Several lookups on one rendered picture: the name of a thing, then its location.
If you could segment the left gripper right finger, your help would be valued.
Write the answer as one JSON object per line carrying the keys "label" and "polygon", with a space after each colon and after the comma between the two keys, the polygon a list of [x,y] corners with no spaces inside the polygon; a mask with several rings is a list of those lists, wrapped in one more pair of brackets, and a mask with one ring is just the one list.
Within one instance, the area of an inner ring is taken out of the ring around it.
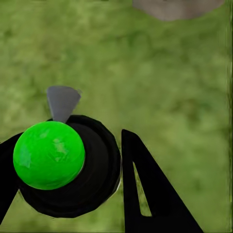
{"label": "left gripper right finger", "polygon": [[[121,139],[125,233],[204,233],[139,136]],[[152,217],[140,213],[133,162]]]}

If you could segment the pesticide atomizer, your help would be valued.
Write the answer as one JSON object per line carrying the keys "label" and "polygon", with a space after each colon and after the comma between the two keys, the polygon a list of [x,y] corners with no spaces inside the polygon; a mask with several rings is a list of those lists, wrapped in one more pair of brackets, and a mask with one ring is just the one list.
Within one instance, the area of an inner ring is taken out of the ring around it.
{"label": "pesticide atomizer", "polygon": [[80,98],[74,88],[49,86],[52,118],[27,129],[13,149],[25,201],[55,218],[96,210],[117,192],[123,175],[114,135],[91,117],[71,114]]}

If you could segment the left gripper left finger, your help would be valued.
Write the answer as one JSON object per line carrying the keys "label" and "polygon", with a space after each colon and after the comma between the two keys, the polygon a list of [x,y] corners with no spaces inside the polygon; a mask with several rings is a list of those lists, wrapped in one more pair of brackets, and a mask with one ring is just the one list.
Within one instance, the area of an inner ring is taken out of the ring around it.
{"label": "left gripper left finger", "polygon": [[15,135],[0,144],[0,224],[19,190],[13,165],[13,149],[22,134]]}

